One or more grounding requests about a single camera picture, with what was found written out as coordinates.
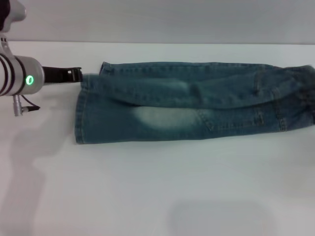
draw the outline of black stripe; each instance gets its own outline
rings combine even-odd
[[[4,59],[6,59],[6,62],[9,64],[9,67],[10,67],[10,69],[11,69],[11,84],[10,84],[8,90],[2,95],[2,96],[4,96],[4,95],[6,95],[8,92],[11,91],[11,89],[12,89],[12,87],[13,87],[13,85],[14,85],[14,82],[15,82],[15,72],[14,72],[14,67],[13,67],[12,63],[10,62],[10,59],[9,59],[5,54],[2,54],[2,53],[0,53],[0,56],[4,57]]]
[[[18,59],[17,57],[15,57],[15,59],[19,62],[21,68],[22,68],[22,72],[23,72],[23,82],[22,82],[22,85],[20,87],[20,89],[14,94],[14,95],[17,95],[19,94],[23,89],[24,89],[24,86],[26,84],[26,70],[25,70],[25,67],[23,65],[23,63],[21,62],[20,59]]]
[[[0,31],[4,28],[5,19],[9,16],[11,11],[11,4],[9,0],[0,1]]]
[[[3,90],[5,89],[5,87],[6,87],[7,83],[8,83],[8,70],[7,70],[7,68],[6,68],[6,64],[5,64],[4,60],[2,59],[2,57],[0,57],[0,62],[1,62],[1,64],[2,64],[2,66],[3,66],[3,68],[4,68],[4,77],[5,77],[5,78],[4,78],[3,87],[2,87],[2,89],[0,90],[0,96],[2,96],[1,93],[3,92]]]

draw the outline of glowing green ring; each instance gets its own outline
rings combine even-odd
[[[27,78],[26,78],[26,84],[27,85],[32,85],[34,83],[34,77],[32,75],[29,75]]]

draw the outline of white tabletop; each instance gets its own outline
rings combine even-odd
[[[315,65],[315,46],[13,42],[44,66]],[[0,98],[1,236],[314,236],[315,127],[204,141],[77,145],[79,84]]]

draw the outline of denim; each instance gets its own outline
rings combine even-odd
[[[109,64],[85,75],[79,144],[201,140],[282,132],[315,120],[315,70],[265,64]]]

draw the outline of cable connector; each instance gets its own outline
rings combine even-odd
[[[22,107],[22,111],[24,112],[33,112],[33,111],[38,111],[40,109],[39,106],[27,106],[27,107]]]

